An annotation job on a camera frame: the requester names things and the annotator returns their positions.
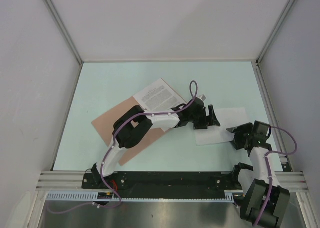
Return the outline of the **white paper sheet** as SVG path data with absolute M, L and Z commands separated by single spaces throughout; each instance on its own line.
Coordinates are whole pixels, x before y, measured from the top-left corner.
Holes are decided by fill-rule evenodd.
M 248 123 L 249 117 L 246 109 L 222 108 L 215 111 L 221 126 L 210 126 L 208 129 L 195 130 L 197 145 L 209 145 L 224 143 L 233 140 L 233 134 L 227 128 L 236 127 Z

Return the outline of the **printed text paper sheet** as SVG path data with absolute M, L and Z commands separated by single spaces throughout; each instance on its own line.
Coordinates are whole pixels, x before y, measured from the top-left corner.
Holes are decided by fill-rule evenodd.
M 162 78 L 136 93 L 133 98 L 148 111 L 167 111 L 186 101 L 176 93 Z

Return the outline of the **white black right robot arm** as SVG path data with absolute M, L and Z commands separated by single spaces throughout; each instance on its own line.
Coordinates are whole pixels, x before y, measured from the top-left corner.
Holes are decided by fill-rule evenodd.
M 233 147 L 246 150 L 251 160 L 251 165 L 235 165 L 230 177 L 231 184 L 243 190 L 240 217 L 253 226 L 279 228 L 290 201 L 290 192 L 281 186 L 269 160 L 269 155 L 274 153 L 268 143 L 272 126 L 255 121 L 227 128 L 227 131 L 233 134 Z

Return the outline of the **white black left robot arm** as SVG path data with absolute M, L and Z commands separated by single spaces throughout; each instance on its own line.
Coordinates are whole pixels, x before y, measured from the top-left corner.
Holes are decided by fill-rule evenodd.
M 100 188 L 110 184 L 110 175 L 128 149 L 138 145 L 149 130 L 179 128 L 193 123 L 195 130 L 219 127 L 221 124 L 213 105 L 205 107 L 204 101 L 194 97 L 189 103 L 180 104 L 167 111 L 147 111 L 136 105 L 113 125 L 110 145 L 104 157 L 92 166 L 93 182 Z

